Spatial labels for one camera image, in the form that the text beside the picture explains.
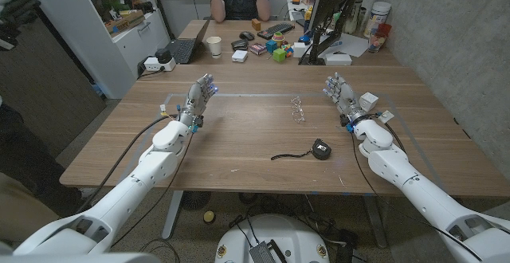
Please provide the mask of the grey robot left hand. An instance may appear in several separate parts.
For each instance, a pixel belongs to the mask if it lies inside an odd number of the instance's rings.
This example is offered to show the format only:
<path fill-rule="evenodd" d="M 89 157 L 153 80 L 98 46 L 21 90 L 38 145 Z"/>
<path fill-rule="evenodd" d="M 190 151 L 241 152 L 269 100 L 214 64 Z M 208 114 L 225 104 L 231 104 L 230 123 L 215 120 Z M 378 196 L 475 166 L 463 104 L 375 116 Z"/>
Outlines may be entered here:
<path fill-rule="evenodd" d="M 186 99 L 179 113 L 178 122 L 187 128 L 206 110 L 209 99 L 218 92 L 211 74 L 197 79 L 186 94 Z"/>

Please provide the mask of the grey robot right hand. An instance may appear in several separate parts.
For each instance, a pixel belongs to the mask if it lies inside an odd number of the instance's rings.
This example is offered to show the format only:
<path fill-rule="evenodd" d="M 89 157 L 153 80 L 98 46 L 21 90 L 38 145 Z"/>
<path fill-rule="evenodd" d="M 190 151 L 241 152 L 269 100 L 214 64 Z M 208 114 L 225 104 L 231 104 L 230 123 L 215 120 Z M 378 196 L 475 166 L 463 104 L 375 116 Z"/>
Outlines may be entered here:
<path fill-rule="evenodd" d="M 361 120 L 369 118 L 367 112 L 362 110 L 351 86 L 338 73 L 328 77 L 325 84 L 324 93 L 331 98 L 338 109 L 343 127 L 348 124 L 355 126 Z"/>

